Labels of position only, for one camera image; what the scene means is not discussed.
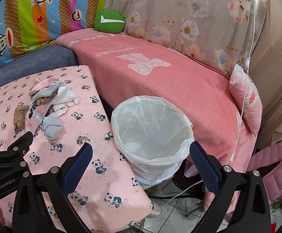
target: striped colorful blanket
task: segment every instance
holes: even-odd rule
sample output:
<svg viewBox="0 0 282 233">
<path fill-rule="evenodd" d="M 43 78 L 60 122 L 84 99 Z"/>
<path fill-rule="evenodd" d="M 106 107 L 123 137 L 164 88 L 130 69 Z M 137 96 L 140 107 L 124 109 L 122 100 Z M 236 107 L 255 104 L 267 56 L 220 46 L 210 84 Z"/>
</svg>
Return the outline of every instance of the striped colorful blanket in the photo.
<svg viewBox="0 0 282 233">
<path fill-rule="evenodd" d="M 66 32 L 92 28 L 103 5 L 104 0 L 1 0 L 0 67 Z"/>
</svg>

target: green pillow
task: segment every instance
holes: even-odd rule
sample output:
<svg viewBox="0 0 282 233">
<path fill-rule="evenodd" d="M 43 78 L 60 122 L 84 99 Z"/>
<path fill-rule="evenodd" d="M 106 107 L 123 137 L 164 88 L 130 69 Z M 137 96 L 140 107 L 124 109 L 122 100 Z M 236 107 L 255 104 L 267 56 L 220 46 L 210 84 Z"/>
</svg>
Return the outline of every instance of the green pillow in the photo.
<svg viewBox="0 0 282 233">
<path fill-rule="evenodd" d="M 114 10 L 99 11 L 93 21 L 94 30 L 117 34 L 125 27 L 125 18 Z"/>
</svg>

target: pink pillow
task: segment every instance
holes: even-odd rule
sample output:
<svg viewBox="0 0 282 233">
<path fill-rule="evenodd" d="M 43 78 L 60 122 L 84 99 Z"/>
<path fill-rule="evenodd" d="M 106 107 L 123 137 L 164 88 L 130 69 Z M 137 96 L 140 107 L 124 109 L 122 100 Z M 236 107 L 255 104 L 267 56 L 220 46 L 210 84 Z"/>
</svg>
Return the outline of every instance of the pink pillow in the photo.
<svg viewBox="0 0 282 233">
<path fill-rule="evenodd" d="M 247 81 L 247 74 L 239 65 L 235 65 L 229 80 L 229 90 L 234 97 L 238 108 L 242 110 L 244 91 Z M 243 107 L 243 117 L 250 130 L 257 136 L 262 120 L 263 106 L 257 88 L 251 78 L 248 78 L 246 98 Z"/>
</svg>

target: pink puffer jacket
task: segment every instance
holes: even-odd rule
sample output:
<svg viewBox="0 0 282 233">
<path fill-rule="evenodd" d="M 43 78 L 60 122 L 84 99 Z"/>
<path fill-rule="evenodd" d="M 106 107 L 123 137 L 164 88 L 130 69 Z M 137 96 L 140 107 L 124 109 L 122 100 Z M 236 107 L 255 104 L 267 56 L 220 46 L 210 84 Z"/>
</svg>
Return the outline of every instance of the pink puffer jacket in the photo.
<svg viewBox="0 0 282 233">
<path fill-rule="evenodd" d="M 282 142 L 269 146 L 252 156 L 247 168 L 249 172 L 279 161 L 280 163 L 263 177 L 269 204 L 282 197 Z"/>
</svg>

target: white plastic bag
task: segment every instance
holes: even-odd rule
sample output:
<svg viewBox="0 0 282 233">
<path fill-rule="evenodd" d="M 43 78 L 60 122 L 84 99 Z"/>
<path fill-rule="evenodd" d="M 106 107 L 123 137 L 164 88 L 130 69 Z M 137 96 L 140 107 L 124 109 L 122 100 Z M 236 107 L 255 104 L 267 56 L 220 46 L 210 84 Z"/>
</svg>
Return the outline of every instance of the white plastic bag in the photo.
<svg viewBox="0 0 282 233">
<path fill-rule="evenodd" d="M 160 97 L 135 96 L 122 102 L 113 111 L 111 124 L 117 148 L 146 185 L 170 178 L 194 142 L 187 116 Z"/>
</svg>

